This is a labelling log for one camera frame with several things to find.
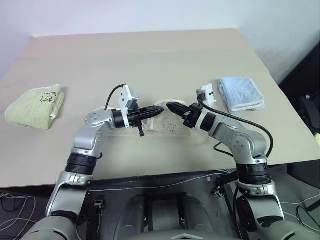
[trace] blue towel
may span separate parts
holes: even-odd
[[[230,113],[265,107],[264,96],[249,77],[220,77],[218,85]]]

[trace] folded towel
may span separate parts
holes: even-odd
[[[264,96],[249,77],[220,77],[218,85],[230,113],[265,107]]]
[[[7,108],[5,120],[19,127],[47,130],[57,117],[64,98],[60,85],[31,89]]]

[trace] black cable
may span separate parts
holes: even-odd
[[[3,209],[5,212],[7,212],[7,213],[13,213],[13,212],[17,211],[18,209],[20,209],[20,208],[23,206],[23,204],[25,203],[25,200],[23,200],[23,201],[16,207],[16,199],[14,199],[14,204],[13,204],[12,210],[7,209],[7,208],[5,207],[4,197],[1,198],[1,201],[0,201],[0,202],[1,202],[1,207],[2,207],[2,209]]]
[[[214,145],[213,149],[216,150],[219,153],[227,154],[227,155],[229,155],[230,157],[233,158],[234,156],[231,153],[223,151],[223,150],[220,150],[220,149],[217,148],[220,144],[221,144],[221,142],[219,142],[218,144]]]
[[[300,216],[299,216],[299,209],[302,209],[303,211],[305,211],[305,213],[312,219],[312,221],[314,221],[314,223],[320,228],[320,225],[317,223],[317,221],[310,215],[310,213],[302,206],[297,206],[295,209],[295,214],[296,217],[299,219],[299,222],[301,223],[302,226],[305,227],[304,222],[301,220]]]
[[[9,236],[9,235],[3,235],[3,234],[0,234],[0,239],[20,239],[21,237],[15,237],[15,236]]]
[[[227,173],[227,172],[224,172],[224,171],[221,171],[221,170],[216,170],[215,172],[213,172],[212,174],[221,174],[221,175],[229,175],[230,173]],[[179,181],[175,181],[175,182],[171,182],[170,183],[170,185],[177,185],[177,184],[179,184],[179,183],[181,183],[181,182],[185,182],[185,181],[188,181],[188,180],[192,180],[192,179],[194,179],[194,177],[193,178],[190,178],[190,177],[185,177],[185,178],[183,178],[183,179],[180,179]],[[111,187],[112,188],[152,188],[152,187],[159,187],[158,185],[156,185],[156,186],[154,186],[154,185],[152,185],[152,186],[146,186],[146,185],[112,185],[112,183],[111,184],[109,184],[109,189],[111,189]]]
[[[27,225],[28,225],[28,224],[35,224],[35,223],[32,222],[32,221],[28,221]],[[21,232],[18,236],[16,236],[16,239],[21,239],[21,238],[23,238],[24,236],[23,236],[23,235],[21,236],[21,234],[23,234],[23,232]]]
[[[236,230],[236,234],[238,235],[238,238],[243,239],[240,229],[239,229],[239,225],[237,222],[237,195],[239,192],[239,186],[236,186],[236,189],[234,191],[234,196],[233,196],[233,212],[232,212],[232,220],[233,220],[233,224]]]
[[[271,152],[272,152],[272,149],[274,148],[274,138],[272,137],[271,133],[270,133],[266,128],[264,128],[263,126],[261,126],[261,125],[259,125],[259,124],[257,124],[257,123],[254,123],[254,122],[252,122],[252,121],[248,121],[248,120],[242,119],[242,118],[240,118],[240,117],[233,116],[233,115],[231,115],[231,114],[225,113],[225,112],[223,112],[223,111],[215,110],[215,109],[209,107],[208,105],[204,104],[204,101],[202,100],[201,95],[199,95],[198,101],[199,101],[199,103],[200,103],[205,109],[207,109],[207,110],[209,110],[209,111],[211,111],[211,112],[214,112],[214,113],[216,113],[216,114],[220,114],[220,115],[226,116],[226,117],[228,117],[228,118],[231,118],[231,119],[234,119],[234,120],[243,122],[243,123],[245,123],[245,124],[252,125],[252,126],[254,126],[254,127],[256,127],[256,128],[258,128],[258,129],[261,129],[262,131],[264,131],[264,132],[268,135],[268,137],[270,138],[270,147],[269,147],[268,152],[266,153],[266,156],[267,156],[267,157],[270,156],[270,154],[271,154]]]
[[[102,159],[103,156],[102,152],[100,152],[100,157],[97,157],[97,159]]]
[[[114,94],[114,92],[119,89],[119,88],[123,88],[124,87],[124,84],[120,84],[118,86],[116,86],[110,93],[109,97],[108,97],[108,100],[106,101],[106,104],[105,104],[105,107],[104,107],[104,110],[107,110],[108,108],[108,105],[109,105],[109,102],[110,102],[110,99],[112,97],[112,95]]]

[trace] table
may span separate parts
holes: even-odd
[[[134,89],[140,107],[165,99],[192,104],[196,89],[213,83],[214,107],[226,111],[216,82],[223,76],[250,77],[264,95],[263,110],[238,116],[272,133],[270,165],[320,158],[313,135],[234,29],[36,37],[0,82],[0,187],[54,184],[85,116],[103,106],[119,83]],[[63,86],[65,100],[49,130],[5,121],[6,108],[24,92],[53,84]],[[117,98],[112,98],[111,106],[117,105]],[[236,166],[229,156],[213,151],[217,141],[204,131],[193,129],[183,137],[147,132],[139,137],[137,129],[130,131],[135,133],[108,138],[94,171],[97,180]]]

